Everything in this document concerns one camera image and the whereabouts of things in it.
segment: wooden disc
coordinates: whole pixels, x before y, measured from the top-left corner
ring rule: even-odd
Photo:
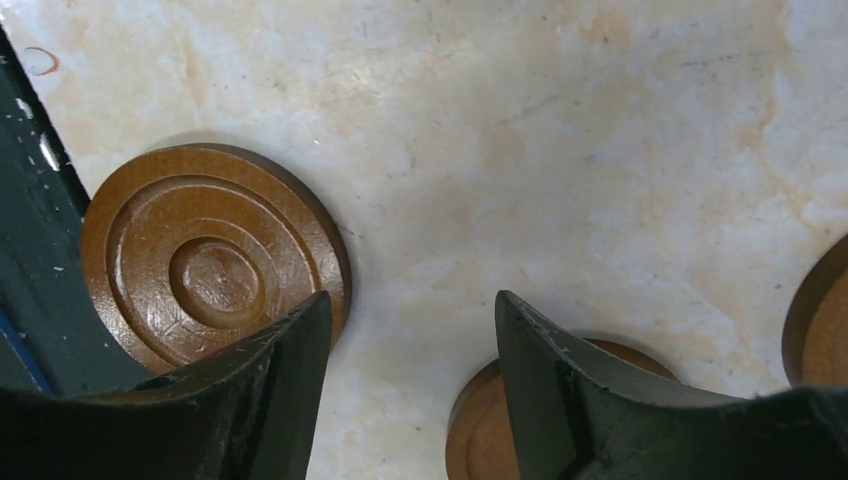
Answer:
[[[798,288],[783,328],[783,364],[793,385],[848,385],[848,237]]]
[[[81,238],[94,306],[157,373],[244,338],[327,290],[333,343],[351,297],[339,231],[278,164],[224,145],[133,159],[97,191]]]
[[[624,345],[588,340],[651,373],[675,380],[656,360]],[[450,480],[521,480],[498,361],[487,365],[454,404],[445,448]]]

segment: marble surface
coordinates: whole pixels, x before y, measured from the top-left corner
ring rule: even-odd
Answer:
[[[787,385],[783,320],[848,229],[839,0],[0,0],[90,193],[218,141],[346,235],[311,479],[439,479],[498,289],[683,381]]]

